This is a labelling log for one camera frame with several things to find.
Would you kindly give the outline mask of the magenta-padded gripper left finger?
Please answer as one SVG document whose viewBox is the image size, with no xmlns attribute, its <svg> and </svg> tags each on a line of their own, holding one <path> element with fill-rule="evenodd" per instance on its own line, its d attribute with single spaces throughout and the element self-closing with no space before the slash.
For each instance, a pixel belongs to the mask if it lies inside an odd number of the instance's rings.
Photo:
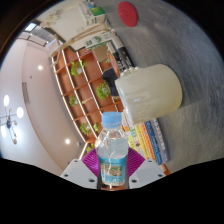
<svg viewBox="0 0 224 224">
<path fill-rule="evenodd" d="M 99 159 L 92 149 L 82 159 L 73 159 L 60 177 L 81 187 L 96 189 L 99 174 Z"/>
</svg>

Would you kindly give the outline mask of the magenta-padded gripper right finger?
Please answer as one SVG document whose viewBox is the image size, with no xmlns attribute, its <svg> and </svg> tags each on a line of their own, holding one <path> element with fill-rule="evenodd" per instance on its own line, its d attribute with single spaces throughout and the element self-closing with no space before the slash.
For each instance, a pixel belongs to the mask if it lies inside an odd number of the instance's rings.
<svg viewBox="0 0 224 224">
<path fill-rule="evenodd" d="M 128 150 L 126 171 L 130 189 L 141 188 L 165 177 L 154 160 L 144 159 L 132 148 Z"/>
</svg>

